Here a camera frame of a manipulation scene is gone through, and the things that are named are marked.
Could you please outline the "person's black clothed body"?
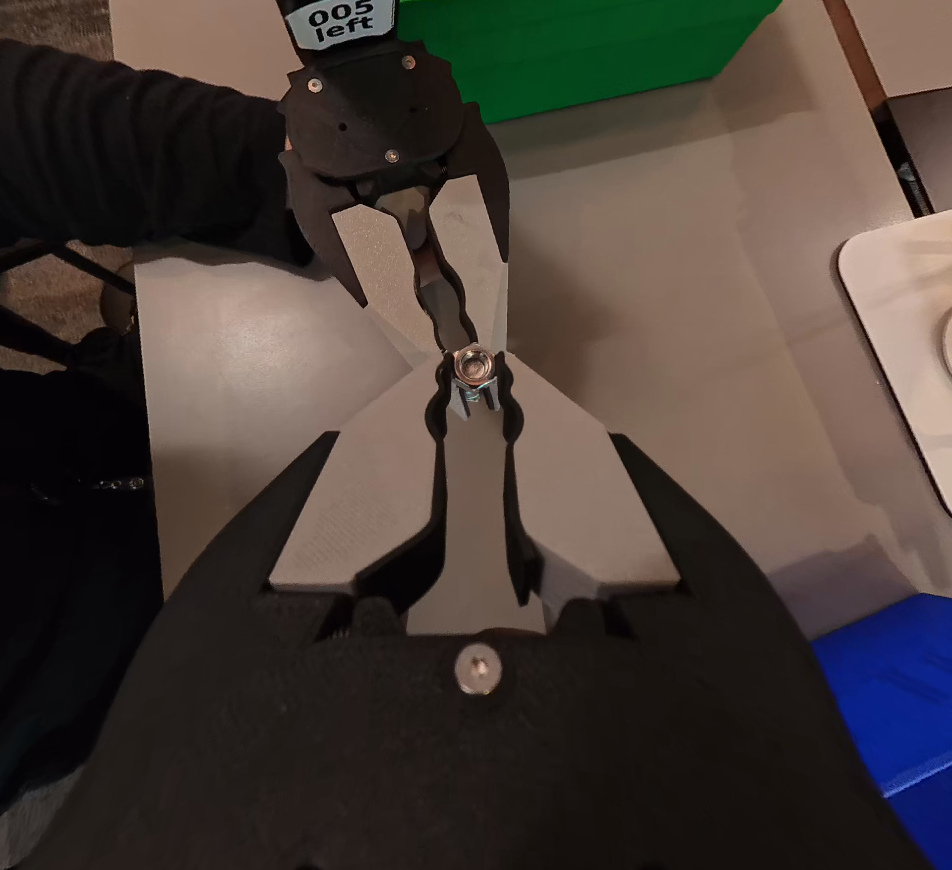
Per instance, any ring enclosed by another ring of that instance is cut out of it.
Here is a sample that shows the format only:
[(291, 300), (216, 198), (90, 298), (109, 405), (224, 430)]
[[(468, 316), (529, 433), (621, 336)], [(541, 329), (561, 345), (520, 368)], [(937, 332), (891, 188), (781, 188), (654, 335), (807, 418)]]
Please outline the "person's black clothed body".
[(138, 331), (2, 370), (1, 805), (83, 764), (163, 602)]

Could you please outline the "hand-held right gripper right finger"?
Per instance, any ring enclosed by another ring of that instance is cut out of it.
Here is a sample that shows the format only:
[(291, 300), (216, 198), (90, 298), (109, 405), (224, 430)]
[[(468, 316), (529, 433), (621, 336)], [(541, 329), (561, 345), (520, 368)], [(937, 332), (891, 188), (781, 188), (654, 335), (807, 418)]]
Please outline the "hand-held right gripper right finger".
[(527, 364), (500, 364), (506, 561), (517, 601), (554, 625), (569, 602), (673, 589), (678, 569), (604, 426)]

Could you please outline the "blue plastic bin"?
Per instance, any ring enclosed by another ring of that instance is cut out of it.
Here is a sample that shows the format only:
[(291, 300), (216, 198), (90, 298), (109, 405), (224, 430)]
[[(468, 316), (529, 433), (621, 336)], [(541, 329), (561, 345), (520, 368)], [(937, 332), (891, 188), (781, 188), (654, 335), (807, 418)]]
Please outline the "blue plastic bin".
[(951, 600), (918, 594), (812, 642), (885, 798), (951, 760)]

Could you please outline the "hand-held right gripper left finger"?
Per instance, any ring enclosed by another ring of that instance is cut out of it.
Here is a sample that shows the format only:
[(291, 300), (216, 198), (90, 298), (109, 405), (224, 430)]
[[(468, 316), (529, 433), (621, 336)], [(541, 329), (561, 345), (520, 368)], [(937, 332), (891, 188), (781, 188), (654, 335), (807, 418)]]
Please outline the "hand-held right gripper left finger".
[(272, 588), (379, 597), (399, 614), (432, 589), (446, 560), (446, 364), (428, 359), (336, 432)]

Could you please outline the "white document stand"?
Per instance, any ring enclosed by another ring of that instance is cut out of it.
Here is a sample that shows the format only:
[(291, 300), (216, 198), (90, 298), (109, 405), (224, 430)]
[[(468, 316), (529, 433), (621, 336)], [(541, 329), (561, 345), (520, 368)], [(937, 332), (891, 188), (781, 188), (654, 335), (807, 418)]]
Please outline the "white document stand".
[(951, 212), (857, 234), (839, 278), (922, 463), (951, 510)]

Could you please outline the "green plastic bin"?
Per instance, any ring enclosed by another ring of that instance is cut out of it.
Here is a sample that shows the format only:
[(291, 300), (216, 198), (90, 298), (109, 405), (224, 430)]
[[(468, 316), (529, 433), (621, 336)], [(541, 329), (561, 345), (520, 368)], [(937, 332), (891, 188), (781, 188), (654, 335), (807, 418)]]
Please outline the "green plastic bin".
[(486, 124), (713, 78), (783, 0), (401, 0)]

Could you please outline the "steel bolt with nut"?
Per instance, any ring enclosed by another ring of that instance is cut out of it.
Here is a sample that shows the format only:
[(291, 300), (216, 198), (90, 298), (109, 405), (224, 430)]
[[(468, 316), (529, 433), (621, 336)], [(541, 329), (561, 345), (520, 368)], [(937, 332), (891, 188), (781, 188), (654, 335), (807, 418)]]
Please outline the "steel bolt with nut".
[(496, 378), (496, 355), (490, 349), (470, 343), (453, 354), (452, 379), (465, 393), (476, 395), (490, 388)]

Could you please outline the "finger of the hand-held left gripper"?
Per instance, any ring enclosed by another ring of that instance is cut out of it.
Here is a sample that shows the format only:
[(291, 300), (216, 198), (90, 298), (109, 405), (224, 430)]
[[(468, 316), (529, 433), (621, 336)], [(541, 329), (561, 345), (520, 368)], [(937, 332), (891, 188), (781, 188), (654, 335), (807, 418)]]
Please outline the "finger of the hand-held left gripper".
[(446, 181), (429, 206), (428, 221), (435, 255), (456, 293), (470, 341), (494, 354), (506, 351), (508, 264), (477, 176)]
[(446, 356), (435, 285), (445, 281), (432, 246), (412, 251), (392, 214), (357, 204), (331, 221), (363, 292), (364, 311), (397, 353), (418, 368)]

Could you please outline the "black flat desk plate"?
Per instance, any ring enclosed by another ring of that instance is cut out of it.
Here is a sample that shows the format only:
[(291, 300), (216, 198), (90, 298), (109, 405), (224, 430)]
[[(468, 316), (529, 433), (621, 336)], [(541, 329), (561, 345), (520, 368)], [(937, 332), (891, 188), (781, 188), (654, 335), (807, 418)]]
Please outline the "black flat desk plate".
[(951, 209), (951, 88), (903, 95), (871, 111), (915, 218)]

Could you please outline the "person's left forearm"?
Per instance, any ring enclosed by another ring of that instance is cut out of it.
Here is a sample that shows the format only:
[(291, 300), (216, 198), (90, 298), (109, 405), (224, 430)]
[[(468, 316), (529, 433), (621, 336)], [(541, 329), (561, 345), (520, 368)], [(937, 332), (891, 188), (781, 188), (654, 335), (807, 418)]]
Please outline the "person's left forearm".
[(276, 102), (1, 42), (1, 245), (185, 241), (306, 267)]

